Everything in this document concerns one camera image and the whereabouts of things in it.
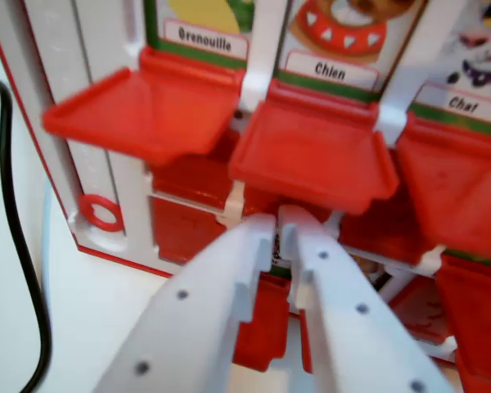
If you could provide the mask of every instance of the red ring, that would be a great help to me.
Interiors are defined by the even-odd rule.
[[[95,210],[92,205],[99,205],[108,209],[115,217],[114,223],[107,223],[95,216]],[[122,220],[122,211],[120,206],[115,204],[103,196],[96,194],[82,195],[79,199],[80,213],[89,221],[91,225],[98,227],[106,232],[118,232],[124,229],[124,221]]]

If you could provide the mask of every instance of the black cable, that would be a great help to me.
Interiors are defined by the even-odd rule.
[[[16,254],[20,260],[20,265],[24,271],[25,282],[31,295],[34,312],[38,322],[40,332],[40,357],[38,365],[33,375],[25,384],[21,393],[34,391],[36,386],[43,380],[52,352],[52,336],[49,314],[47,312],[46,301],[38,285],[38,279],[34,272],[33,262],[27,244],[25,244],[24,234],[18,218],[16,209],[15,190],[13,188],[13,174],[11,165],[11,122],[13,104],[11,94],[7,86],[0,81],[0,178],[2,180],[2,197],[6,207],[7,222],[13,242],[15,243]]]

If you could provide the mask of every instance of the dog picture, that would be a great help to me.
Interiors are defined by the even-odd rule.
[[[307,0],[291,22],[291,33],[312,52],[351,63],[376,61],[387,22],[415,0]]]

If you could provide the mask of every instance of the red compartment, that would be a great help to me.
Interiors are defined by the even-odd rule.
[[[458,350],[456,352],[455,361],[464,391],[466,393],[491,393],[491,380],[471,374],[462,363]]]
[[[233,362],[266,371],[273,359],[286,353],[291,282],[261,273],[255,311],[250,323],[241,323]]]
[[[418,264],[421,256],[436,246],[422,233],[402,183],[389,200],[373,201],[363,215],[345,215],[339,242],[407,264]]]
[[[223,210],[232,189],[227,162],[239,137],[239,133],[228,129],[207,156],[181,156],[165,166],[150,167],[153,188]]]
[[[412,116],[397,152],[425,235],[491,258],[491,137]]]
[[[226,231],[211,213],[159,198],[152,204],[155,241],[165,260],[185,264]]]
[[[442,344],[451,336],[435,280],[415,277],[391,302],[390,308],[416,338]]]
[[[233,154],[251,187],[353,214],[398,186],[376,108],[274,80]]]
[[[491,381],[491,268],[444,255],[436,285],[463,367]]]
[[[152,165],[205,155],[227,129],[242,76],[243,71],[145,48],[140,70],[122,69],[54,106],[43,126]]]

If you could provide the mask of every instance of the green border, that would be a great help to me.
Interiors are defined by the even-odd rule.
[[[380,93],[368,92],[360,88],[354,88],[346,84],[334,84],[332,82],[324,81],[321,79],[309,78],[307,76],[293,74],[284,70],[275,70],[274,76],[278,80],[293,84],[295,86],[300,86],[302,88],[311,88],[312,90],[337,94],[339,96],[352,98],[354,100],[359,100],[362,102],[372,102],[380,98]]]
[[[477,133],[491,135],[491,123],[483,120],[472,119],[470,117],[457,115],[443,109],[434,108],[433,106],[427,106],[415,102],[411,105],[410,109],[415,113],[415,115],[424,119],[436,120],[441,123],[470,129],[472,131],[476,131]]]
[[[291,280],[291,271],[289,269],[276,266],[275,264],[271,265],[271,270],[269,270],[269,274],[275,277]]]
[[[189,57],[198,61],[214,64],[216,66],[227,67],[231,69],[245,69],[247,61],[236,59],[234,57],[222,56],[217,53],[203,51],[194,47],[188,47],[180,43],[172,43],[158,36],[158,20],[156,19],[156,1],[143,0],[144,13],[146,14],[146,37],[147,44],[154,49],[173,53],[175,55]]]
[[[447,250],[445,250],[444,254],[456,256],[464,260],[470,260],[471,262],[476,262],[478,264],[485,264],[491,267],[491,258],[485,258],[482,256],[473,255],[469,252],[454,250],[452,248],[448,248]]]

